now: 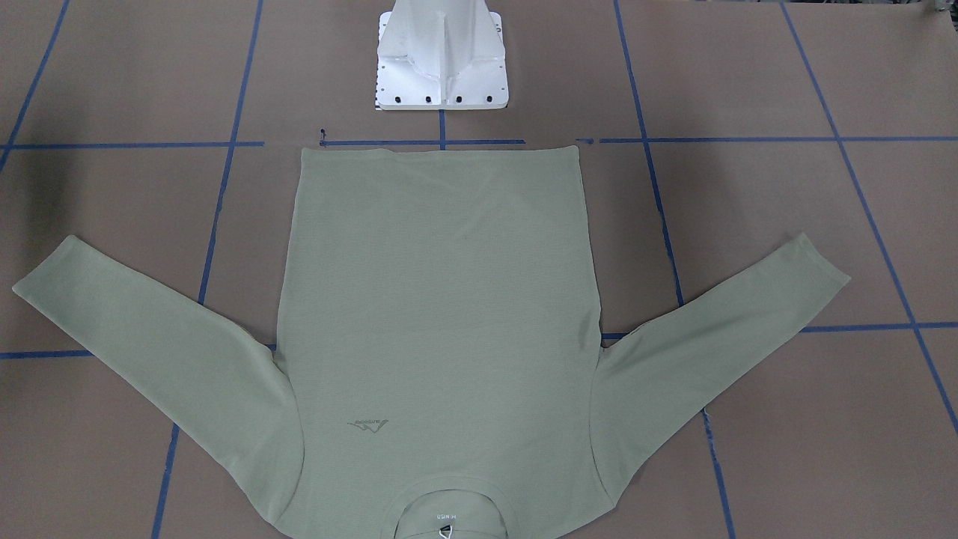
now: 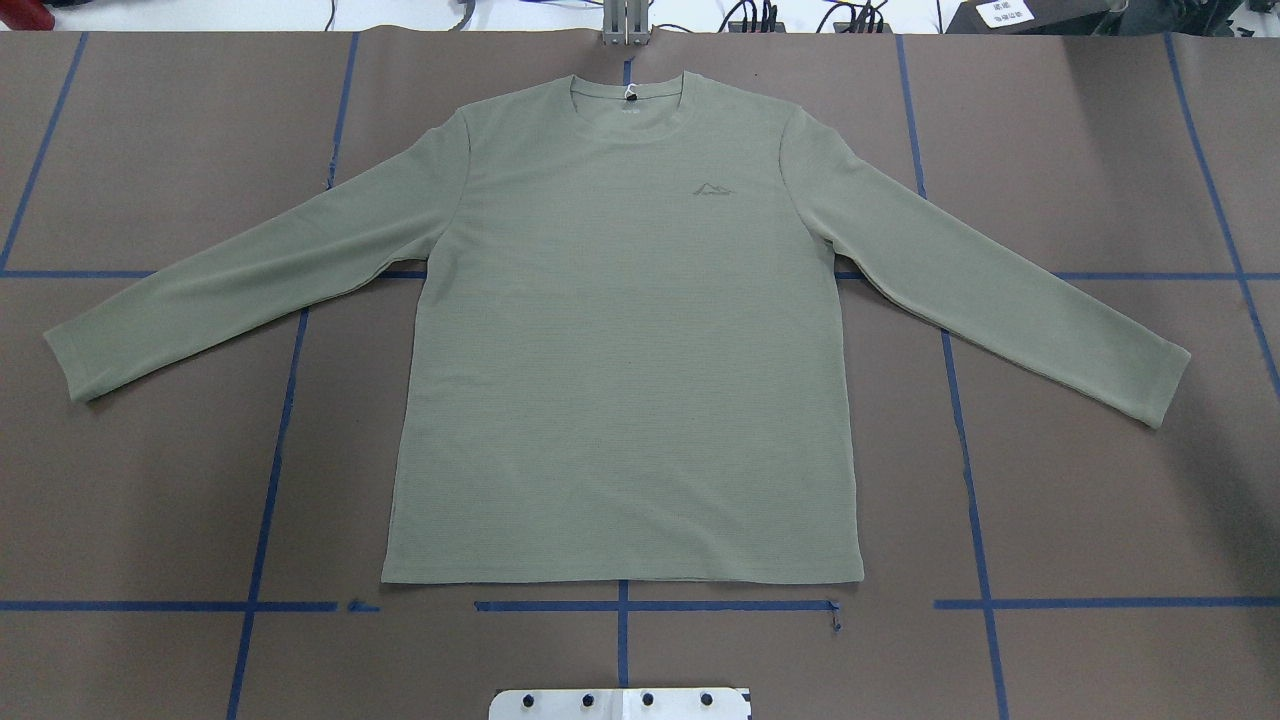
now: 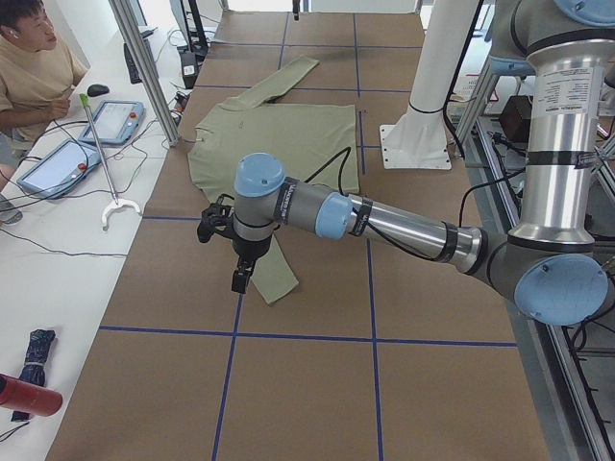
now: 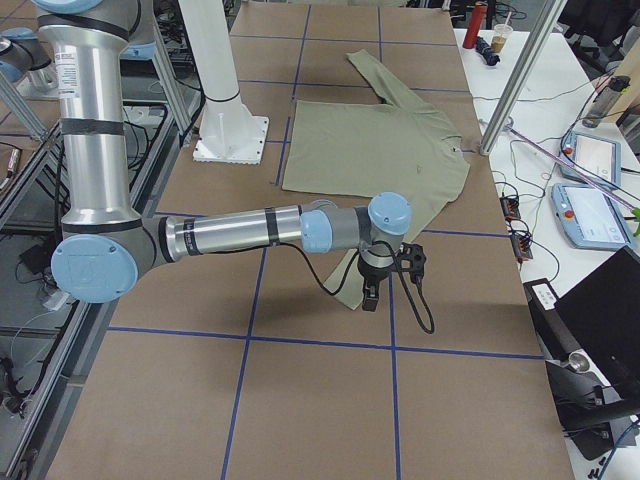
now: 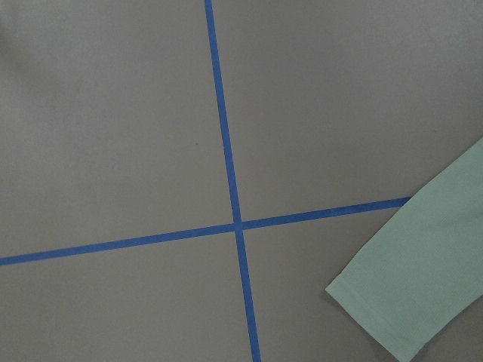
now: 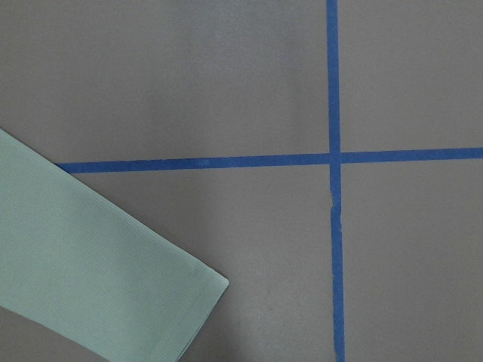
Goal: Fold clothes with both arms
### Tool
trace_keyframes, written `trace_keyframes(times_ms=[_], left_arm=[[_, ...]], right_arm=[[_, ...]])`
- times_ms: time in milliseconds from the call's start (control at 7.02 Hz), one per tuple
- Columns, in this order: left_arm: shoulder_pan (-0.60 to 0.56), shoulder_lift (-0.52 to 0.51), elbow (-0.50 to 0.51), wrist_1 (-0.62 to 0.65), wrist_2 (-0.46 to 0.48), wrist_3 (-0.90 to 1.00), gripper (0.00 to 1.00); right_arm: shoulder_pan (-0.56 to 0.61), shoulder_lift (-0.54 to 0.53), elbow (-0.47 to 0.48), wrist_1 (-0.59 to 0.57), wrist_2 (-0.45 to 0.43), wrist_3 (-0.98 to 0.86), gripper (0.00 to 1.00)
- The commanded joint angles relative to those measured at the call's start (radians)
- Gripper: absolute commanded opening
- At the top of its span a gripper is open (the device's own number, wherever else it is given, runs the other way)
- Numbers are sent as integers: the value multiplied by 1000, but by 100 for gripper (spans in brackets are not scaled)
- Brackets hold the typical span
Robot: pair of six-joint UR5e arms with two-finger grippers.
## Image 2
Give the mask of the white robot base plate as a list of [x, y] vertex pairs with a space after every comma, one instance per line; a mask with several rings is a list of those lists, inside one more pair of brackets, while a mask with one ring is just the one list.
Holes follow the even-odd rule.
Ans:
[[730, 687], [512, 689], [489, 719], [751, 719], [750, 691]]

